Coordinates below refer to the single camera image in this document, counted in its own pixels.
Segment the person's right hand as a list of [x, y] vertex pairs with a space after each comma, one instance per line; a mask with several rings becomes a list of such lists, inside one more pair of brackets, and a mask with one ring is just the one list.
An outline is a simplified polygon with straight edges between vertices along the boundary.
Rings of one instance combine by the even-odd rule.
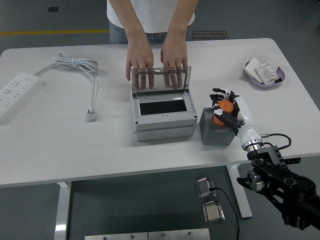
[[127, 46], [125, 77], [131, 80], [132, 69], [152, 69], [154, 56], [149, 42], [129, 41]]

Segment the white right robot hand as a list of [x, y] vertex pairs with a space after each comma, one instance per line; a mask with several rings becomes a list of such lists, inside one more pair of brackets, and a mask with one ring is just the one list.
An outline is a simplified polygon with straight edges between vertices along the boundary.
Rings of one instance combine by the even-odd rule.
[[[262, 137], [255, 131], [254, 123], [245, 100], [232, 90], [213, 88], [212, 100], [213, 116], [233, 129], [234, 134], [240, 138], [240, 145], [244, 151], [261, 149]], [[223, 110], [223, 101], [229, 101], [233, 107], [232, 113]]]

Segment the person's left hand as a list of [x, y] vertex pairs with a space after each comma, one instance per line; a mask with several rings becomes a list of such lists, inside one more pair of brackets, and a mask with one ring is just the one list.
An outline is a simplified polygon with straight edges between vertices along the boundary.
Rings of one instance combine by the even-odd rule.
[[166, 69], [188, 66], [187, 43], [182, 39], [166, 39], [160, 51], [160, 60]]

